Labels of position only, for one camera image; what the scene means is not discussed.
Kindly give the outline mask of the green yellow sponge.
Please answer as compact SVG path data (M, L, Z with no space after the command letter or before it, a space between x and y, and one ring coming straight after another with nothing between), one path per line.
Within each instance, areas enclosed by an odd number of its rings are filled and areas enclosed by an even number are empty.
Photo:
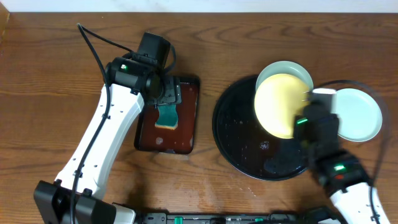
M178 127L176 105L162 105L158 107L159 117L155 122L156 128L175 130Z

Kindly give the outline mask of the yellow plate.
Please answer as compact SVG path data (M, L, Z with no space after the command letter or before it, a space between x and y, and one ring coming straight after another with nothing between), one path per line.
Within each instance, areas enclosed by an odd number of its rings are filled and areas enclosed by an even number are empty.
M310 87L289 74L276 74L266 78L256 90L254 111L259 124L271 135L292 139L295 117L308 105Z

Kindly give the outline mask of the light blue plate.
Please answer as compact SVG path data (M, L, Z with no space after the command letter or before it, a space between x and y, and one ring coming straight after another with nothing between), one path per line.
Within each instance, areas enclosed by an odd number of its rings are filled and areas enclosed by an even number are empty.
M284 60L271 63L262 70L256 80L256 90L265 79L280 73L293 75L306 83L311 90L313 89L313 80L309 72L298 63Z
M336 92L333 113L340 120L338 135L345 140L365 142L375 137L382 127L382 112L375 99L354 88Z

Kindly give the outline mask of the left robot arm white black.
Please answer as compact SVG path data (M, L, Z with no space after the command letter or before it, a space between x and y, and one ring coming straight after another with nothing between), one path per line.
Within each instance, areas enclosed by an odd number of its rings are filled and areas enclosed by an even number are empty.
M44 223L133 223L136 212L103 197L114 160L146 105L181 102L173 65L148 56L115 58L101 66L104 86L76 151L54 182L41 180L34 200Z

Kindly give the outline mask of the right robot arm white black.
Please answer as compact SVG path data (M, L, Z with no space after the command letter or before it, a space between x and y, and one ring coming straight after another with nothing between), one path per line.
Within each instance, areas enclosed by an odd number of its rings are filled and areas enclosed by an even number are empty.
M310 104L294 122L308 168L345 223L389 223L374 181L359 159L338 139L339 118L321 104Z

